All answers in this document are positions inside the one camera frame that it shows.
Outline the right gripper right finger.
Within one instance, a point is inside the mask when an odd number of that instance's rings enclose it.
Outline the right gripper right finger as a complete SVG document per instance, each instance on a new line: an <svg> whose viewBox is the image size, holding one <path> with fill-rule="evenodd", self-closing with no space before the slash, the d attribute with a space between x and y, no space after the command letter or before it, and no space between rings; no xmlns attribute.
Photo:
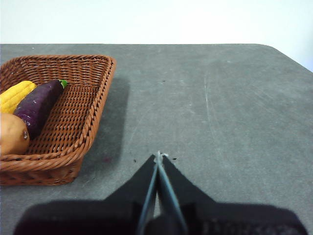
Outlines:
<svg viewBox="0 0 313 235"><path fill-rule="evenodd" d="M160 183L173 214L190 235L305 235L298 216L265 204L217 202L190 182L170 160L158 158Z"/></svg>

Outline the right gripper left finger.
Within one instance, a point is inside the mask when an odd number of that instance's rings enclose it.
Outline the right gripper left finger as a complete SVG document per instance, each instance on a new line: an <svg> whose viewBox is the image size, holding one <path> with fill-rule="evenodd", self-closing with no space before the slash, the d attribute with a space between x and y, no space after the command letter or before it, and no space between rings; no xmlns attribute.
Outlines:
<svg viewBox="0 0 313 235"><path fill-rule="evenodd" d="M135 235L153 215L155 156L103 200L59 200L28 208L16 235Z"/></svg>

